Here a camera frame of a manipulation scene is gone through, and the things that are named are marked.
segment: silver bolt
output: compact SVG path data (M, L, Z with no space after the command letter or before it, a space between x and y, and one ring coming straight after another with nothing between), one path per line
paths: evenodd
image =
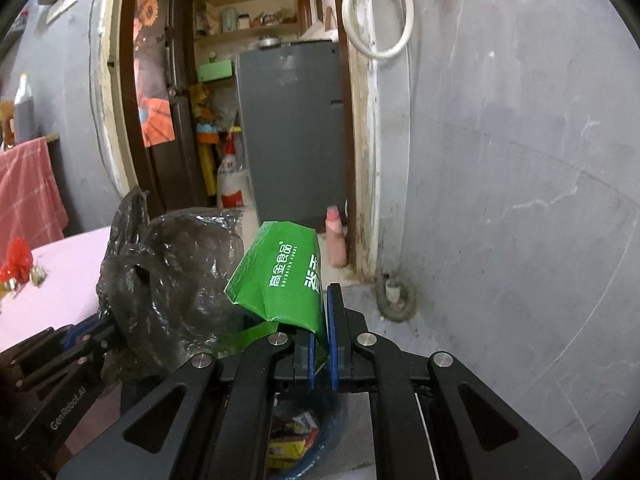
M358 336L357 341L362 346L373 346L378 341L378 338L376 337L375 334L364 332Z
M213 359L209 354L200 353L196 354L191 358L191 364L196 368L206 368L211 364Z
M438 352L433 356L433 362L442 368L446 368L453 364L453 357L451 357L451 354L447 354L446 352Z
M289 340L289 336L284 332L274 332L269 336L269 343L274 346L284 345Z

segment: coiled white cable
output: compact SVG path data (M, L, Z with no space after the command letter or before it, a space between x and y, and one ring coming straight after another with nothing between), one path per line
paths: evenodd
M406 18L404 20L404 31L398 41L393 47L382 52L374 52L369 50L367 45L359 38L358 33L351 23L351 0L342 0L342 22L344 23L344 31L347 33L349 41L353 43L353 46L365 56L370 59L389 59L391 57L400 54L411 37L411 33L414 30L414 0L404 0L404 6L406 7Z

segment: green box on shelf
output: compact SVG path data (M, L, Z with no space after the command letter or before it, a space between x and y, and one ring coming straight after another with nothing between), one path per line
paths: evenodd
M198 81L201 83L224 79L225 77L231 77L233 74L234 69L230 60L216 61L215 63L207 63L198 67Z

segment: red checkered cloth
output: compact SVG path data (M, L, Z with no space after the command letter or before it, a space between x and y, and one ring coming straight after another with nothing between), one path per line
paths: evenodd
M0 153L0 264L15 237L33 250L61 240L67 223L44 137Z

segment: triangular cutout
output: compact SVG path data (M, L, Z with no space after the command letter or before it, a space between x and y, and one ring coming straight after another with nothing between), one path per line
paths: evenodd
M458 392L482 449L492 451L518 437L518 430L504 420L471 386L460 384Z
M124 440L149 453L158 453L186 393L186 386L174 388L124 432Z

